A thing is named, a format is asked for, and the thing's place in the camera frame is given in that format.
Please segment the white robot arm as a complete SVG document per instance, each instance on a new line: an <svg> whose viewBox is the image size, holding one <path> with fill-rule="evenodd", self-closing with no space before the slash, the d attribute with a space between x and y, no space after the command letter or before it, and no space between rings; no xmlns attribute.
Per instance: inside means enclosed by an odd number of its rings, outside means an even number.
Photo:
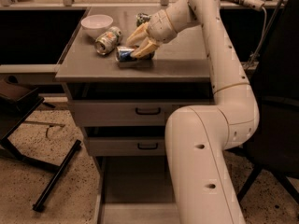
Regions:
<svg viewBox="0 0 299 224"><path fill-rule="evenodd" d="M165 149L180 224L246 224L223 152L249 140L259 109L220 15L220 0L178 0L127 38L142 58L201 24L213 105L183 106L165 126Z"/></svg>

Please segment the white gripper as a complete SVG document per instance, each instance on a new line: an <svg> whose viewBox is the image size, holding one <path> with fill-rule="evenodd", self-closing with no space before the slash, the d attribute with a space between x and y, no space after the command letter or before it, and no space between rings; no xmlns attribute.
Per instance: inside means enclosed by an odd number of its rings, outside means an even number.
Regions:
<svg viewBox="0 0 299 224"><path fill-rule="evenodd" d="M131 47L144 39L131 53L132 58L141 59L158 49L161 44L169 43L177 35L178 15L162 9L151 16L149 23L139 25L127 38L126 45Z"/></svg>

